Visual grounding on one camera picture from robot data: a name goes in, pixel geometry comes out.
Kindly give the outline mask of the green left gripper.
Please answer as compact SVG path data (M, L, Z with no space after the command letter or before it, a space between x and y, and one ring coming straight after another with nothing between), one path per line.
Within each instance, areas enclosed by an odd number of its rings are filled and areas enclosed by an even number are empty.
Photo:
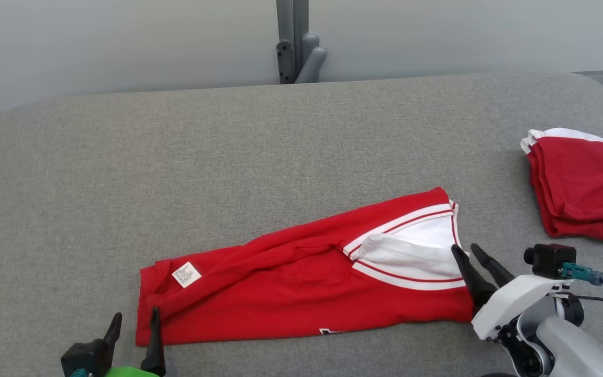
M122 313L115 313L104 336L107 345L107 362L113 361L115 344L120 337ZM166 375L164 345L161 333L160 309L154 306L149 323L151 331L146 357L141 369L135 367L116 367L108 370L105 377L159 377Z

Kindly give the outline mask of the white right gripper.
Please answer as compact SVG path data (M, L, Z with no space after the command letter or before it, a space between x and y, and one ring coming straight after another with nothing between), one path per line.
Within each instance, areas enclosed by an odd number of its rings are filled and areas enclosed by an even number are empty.
M555 280L533 274L515 277L478 244L472 243L471 251L499 287L496 290L495 285L483 278L459 245L451 246L451 252L472 299L472 313L475 315L472 327L480 340L487 340L489 337L495 339L499 332L497 326L505 327L544 296L558 294L563 285L573 283L572 279Z

